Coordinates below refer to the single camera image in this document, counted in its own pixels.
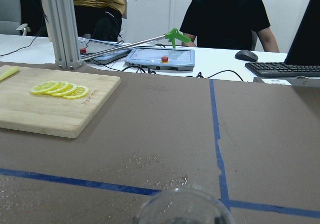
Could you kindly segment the clear glass measuring cup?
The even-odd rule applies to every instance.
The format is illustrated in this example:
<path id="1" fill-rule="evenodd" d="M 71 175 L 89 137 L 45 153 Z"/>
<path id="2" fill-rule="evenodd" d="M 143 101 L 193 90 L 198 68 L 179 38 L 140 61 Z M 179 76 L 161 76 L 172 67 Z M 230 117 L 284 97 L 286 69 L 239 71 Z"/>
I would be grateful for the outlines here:
<path id="1" fill-rule="evenodd" d="M 132 223 L 235 223 L 235 220 L 215 197 L 181 187 L 155 194 L 142 205 Z"/>

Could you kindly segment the right teach pendant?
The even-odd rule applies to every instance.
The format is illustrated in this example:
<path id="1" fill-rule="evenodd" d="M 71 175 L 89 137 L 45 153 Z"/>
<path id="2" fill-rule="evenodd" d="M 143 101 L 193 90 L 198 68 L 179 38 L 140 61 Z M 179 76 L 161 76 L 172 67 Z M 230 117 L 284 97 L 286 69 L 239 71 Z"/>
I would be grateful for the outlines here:
<path id="1" fill-rule="evenodd" d="M 127 66 L 138 66 L 152 70 L 192 71 L 195 66 L 195 52 L 174 48 L 133 48 L 125 58 Z"/>

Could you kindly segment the teach pendant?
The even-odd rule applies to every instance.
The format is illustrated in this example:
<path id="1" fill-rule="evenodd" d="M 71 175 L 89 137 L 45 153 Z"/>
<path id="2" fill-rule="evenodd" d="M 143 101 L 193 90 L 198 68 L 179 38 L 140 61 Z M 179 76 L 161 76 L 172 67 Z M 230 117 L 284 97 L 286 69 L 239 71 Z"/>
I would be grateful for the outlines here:
<path id="1" fill-rule="evenodd" d="M 119 49 L 124 43 L 78 39 L 81 59 L 93 64 L 109 64 L 125 58 L 132 48 Z"/>
<path id="2" fill-rule="evenodd" d="M 133 48 L 125 58 L 127 66 L 138 66 L 152 70 L 192 71 L 195 66 L 195 52 L 174 48 Z"/>

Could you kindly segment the lemon slice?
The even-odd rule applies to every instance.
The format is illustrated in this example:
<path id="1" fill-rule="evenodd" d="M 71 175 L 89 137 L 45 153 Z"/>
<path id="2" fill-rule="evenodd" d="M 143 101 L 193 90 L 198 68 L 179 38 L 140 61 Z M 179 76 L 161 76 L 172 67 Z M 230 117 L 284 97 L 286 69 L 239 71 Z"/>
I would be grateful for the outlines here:
<path id="1" fill-rule="evenodd" d="M 76 89 L 69 94 L 63 95 L 63 98 L 66 99 L 78 99 L 87 95 L 89 92 L 89 88 L 87 86 L 77 86 Z"/>
<path id="2" fill-rule="evenodd" d="M 52 95 L 52 94 L 61 92 L 61 91 L 63 91 L 64 89 L 66 89 L 68 85 L 69 85 L 69 82 L 68 82 L 68 81 L 60 81 L 57 86 L 55 86 L 55 87 L 54 87 L 53 89 L 51 89 L 51 90 L 48 90 L 48 91 L 44 92 L 44 94 L 45 94 L 45 95 Z"/>
<path id="3" fill-rule="evenodd" d="M 69 83 L 65 88 L 61 90 L 57 90 L 56 92 L 52 93 L 52 96 L 60 97 L 64 95 L 68 95 L 76 90 L 77 85 L 74 83 Z"/>
<path id="4" fill-rule="evenodd" d="M 33 86 L 30 92 L 35 95 L 43 94 L 47 91 L 54 89 L 55 87 L 58 86 L 58 84 L 59 84 L 58 81 L 49 81 L 49 82 L 40 83 L 36 86 Z"/>

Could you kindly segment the left teach pendant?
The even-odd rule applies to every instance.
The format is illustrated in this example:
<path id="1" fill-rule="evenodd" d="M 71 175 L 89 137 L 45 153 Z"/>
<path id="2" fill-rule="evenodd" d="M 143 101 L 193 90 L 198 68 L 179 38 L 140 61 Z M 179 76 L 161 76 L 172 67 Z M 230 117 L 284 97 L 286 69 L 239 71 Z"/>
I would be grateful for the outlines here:
<path id="1" fill-rule="evenodd" d="M 81 59 L 93 64 L 109 64 L 125 58 L 132 48 L 119 49 L 124 43 L 78 39 Z"/>

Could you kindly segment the black computer mouse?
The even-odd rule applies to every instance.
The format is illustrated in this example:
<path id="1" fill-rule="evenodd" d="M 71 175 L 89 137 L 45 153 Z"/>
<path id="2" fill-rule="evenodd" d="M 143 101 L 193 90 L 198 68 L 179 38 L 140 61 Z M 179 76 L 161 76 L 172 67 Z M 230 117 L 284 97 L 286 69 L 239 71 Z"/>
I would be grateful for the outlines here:
<path id="1" fill-rule="evenodd" d="M 256 62 L 258 60 L 258 56 L 250 50 L 240 50 L 235 54 L 234 57 L 238 60 L 249 62 Z"/>

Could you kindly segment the brown table mat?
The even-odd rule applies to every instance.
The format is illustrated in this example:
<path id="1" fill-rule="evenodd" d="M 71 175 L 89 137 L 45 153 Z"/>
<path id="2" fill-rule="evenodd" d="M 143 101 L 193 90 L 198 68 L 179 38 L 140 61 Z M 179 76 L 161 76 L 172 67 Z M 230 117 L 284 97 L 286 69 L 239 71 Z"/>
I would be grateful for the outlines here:
<path id="1" fill-rule="evenodd" d="M 318 88 L 116 75 L 77 139 L 1 130 L 1 223 L 130 223 L 184 186 L 236 223 L 319 223 Z"/>

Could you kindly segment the black keyboard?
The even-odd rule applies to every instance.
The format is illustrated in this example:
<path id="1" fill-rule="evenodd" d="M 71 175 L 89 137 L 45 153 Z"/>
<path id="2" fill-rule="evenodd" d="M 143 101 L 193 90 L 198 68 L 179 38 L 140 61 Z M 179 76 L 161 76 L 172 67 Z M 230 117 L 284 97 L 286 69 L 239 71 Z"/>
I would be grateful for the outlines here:
<path id="1" fill-rule="evenodd" d="M 319 77 L 319 66 L 288 65 L 283 62 L 248 62 L 245 67 L 263 78 Z"/>

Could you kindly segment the person in black shirt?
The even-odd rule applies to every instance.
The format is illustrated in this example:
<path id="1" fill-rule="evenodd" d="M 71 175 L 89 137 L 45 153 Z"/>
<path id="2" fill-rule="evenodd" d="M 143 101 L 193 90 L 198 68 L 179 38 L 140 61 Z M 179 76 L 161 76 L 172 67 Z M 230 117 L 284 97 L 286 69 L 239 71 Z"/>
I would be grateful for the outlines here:
<path id="1" fill-rule="evenodd" d="M 180 31 L 183 46 L 251 50 L 256 33 L 264 51 L 279 52 L 263 0 L 192 0 Z"/>

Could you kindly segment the person in yellow shirt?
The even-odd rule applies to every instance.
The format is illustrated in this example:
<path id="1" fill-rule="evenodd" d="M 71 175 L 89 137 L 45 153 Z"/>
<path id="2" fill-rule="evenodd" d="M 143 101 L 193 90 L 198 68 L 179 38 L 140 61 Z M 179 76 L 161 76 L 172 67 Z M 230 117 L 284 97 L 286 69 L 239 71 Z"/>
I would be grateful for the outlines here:
<path id="1" fill-rule="evenodd" d="M 79 37 L 116 42 L 125 13 L 124 0 L 73 0 Z"/>

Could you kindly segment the wooden cutting board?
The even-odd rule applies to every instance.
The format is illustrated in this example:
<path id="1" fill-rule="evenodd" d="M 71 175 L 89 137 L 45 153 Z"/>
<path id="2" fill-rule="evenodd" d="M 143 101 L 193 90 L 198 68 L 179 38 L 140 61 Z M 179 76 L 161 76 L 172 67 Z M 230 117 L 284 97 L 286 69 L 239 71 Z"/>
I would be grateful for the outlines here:
<path id="1" fill-rule="evenodd" d="M 47 81 L 84 85 L 89 93 L 75 100 L 31 93 L 33 86 Z M 120 83 L 118 76 L 19 67 L 0 84 L 1 127 L 77 138 Z"/>

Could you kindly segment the black monitor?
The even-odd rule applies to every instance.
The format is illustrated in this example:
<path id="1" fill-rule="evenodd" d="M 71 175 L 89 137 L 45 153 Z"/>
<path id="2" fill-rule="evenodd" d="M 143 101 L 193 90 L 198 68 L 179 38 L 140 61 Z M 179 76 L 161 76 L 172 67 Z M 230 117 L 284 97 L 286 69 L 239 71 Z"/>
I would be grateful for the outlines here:
<path id="1" fill-rule="evenodd" d="M 308 6 L 284 61 L 287 65 L 320 64 L 320 0 L 309 0 Z"/>

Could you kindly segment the grey office chair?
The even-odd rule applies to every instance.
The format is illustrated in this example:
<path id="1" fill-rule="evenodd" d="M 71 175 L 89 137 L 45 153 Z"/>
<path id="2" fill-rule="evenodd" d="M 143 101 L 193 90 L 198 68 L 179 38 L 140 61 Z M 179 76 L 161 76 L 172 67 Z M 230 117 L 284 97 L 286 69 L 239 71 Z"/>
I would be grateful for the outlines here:
<path id="1" fill-rule="evenodd" d="M 26 36 L 30 31 L 28 24 L 22 23 L 20 0 L 0 0 L 0 33 Z"/>

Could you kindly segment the green handled reacher grabber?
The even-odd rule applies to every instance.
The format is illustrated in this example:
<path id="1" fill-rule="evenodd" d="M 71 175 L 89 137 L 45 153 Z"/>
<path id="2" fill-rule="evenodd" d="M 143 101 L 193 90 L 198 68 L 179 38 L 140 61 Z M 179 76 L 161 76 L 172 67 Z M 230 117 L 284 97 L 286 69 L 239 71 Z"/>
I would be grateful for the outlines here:
<path id="1" fill-rule="evenodd" d="M 141 40 L 141 41 L 126 44 L 126 45 L 121 45 L 121 46 L 118 46 L 118 47 L 115 47 L 112 49 L 108 49 L 108 50 L 98 51 L 93 54 L 82 55 L 80 57 L 80 59 L 83 61 L 86 61 L 86 60 L 89 60 L 89 59 L 92 59 L 95 57 L 102 56 L 104 54 L 110 54 L 110 53 L 113 53 L 116 51 L 120 51 L 123 49 L 129 49 L 132 47 L 139 46 L 141 44 L 150 43 L 150 42 L 154 42 L 154 41 L 161 40 L 161 39 L 168 39 L 168 41 L 171 42 L 173 48 L 175 48 L 175 46 L 176 46 L 176 39 L 180 40 L 184 43 L 189 43 L 191 41 L 191 39 L 189 37 L 181 34 L 178 29 L 174 28 L 169 33 L 166 33 L 166 34 L 163 34 L 163 35 L 160 35 L 157 37 L 153 37 L 153 38 L 146 39 L 146 40 Z"/>

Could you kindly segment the aluminium frame post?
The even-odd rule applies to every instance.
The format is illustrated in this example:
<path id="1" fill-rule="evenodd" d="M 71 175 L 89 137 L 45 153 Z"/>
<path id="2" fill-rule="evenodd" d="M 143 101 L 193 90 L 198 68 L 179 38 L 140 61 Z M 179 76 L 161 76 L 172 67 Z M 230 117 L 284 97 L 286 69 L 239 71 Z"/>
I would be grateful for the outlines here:
<path id="1" fill-rule="evenodd" d="M 46 29 L 53 44 L 55 63 L 62 69 L 77 69 L 81 63 L 73 0 L 41 0 Z"/>

